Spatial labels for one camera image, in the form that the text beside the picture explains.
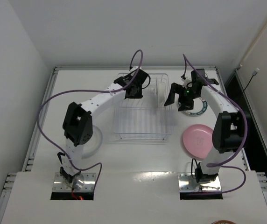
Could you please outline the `white ribbed plate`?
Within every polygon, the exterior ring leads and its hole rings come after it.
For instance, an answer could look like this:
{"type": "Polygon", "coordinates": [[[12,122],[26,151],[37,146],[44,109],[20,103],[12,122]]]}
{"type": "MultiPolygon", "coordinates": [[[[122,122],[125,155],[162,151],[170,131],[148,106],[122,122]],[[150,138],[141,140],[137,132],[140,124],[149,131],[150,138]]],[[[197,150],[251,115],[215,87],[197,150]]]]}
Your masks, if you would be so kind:
{"type": "Polygon", "coordinates": [[[161,108],[165,102],[165,84],[161,81],[156,81],[157,107],[161,108]]]}

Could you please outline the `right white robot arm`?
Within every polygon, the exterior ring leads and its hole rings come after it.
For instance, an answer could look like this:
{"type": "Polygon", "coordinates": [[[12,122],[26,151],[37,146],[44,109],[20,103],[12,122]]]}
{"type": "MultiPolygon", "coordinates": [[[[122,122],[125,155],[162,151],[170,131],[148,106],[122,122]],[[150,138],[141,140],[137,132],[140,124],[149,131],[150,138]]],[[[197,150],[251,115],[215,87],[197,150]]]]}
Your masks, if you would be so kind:
{"type": "Polygon", "coordinates": [[[222,165],[237,156],[246,143],[249,115],[217,89],[218,81],[207,78],[204,69],[193,70],[191,79],[183,78],[183,84],[172,83],[164,105],[174,103],[178,95],[178,111],[192,110],[194,99],[204,99],[214,112],[217,120],[212,132],[212,149],[195,169],[198,183],[211,182],[218,176],[222,165]]]}

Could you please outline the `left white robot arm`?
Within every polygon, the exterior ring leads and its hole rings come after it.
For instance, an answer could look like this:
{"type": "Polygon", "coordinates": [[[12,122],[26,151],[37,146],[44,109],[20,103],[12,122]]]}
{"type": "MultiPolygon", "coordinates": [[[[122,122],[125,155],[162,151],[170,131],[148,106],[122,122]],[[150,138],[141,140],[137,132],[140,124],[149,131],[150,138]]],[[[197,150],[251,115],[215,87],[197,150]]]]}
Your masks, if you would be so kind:
{"type": "Polygon", "coordinates": [[[60,174],[67,183],[72,184],[76,176],[80,174],[80,171],[73,168],[71,163],[82,156],[84,144],[93,135],[92,119],[124,99],[143,97],[142,85],[150,79],[149,74],[139,70],[137,76],[135,78],[133,76],[129,73],[124,77],[118,77],[104,93],[80,104],[75,102],[69,104],[63,121],[66,150],[64,153],[57,154],[62,165],[60,174]]]}

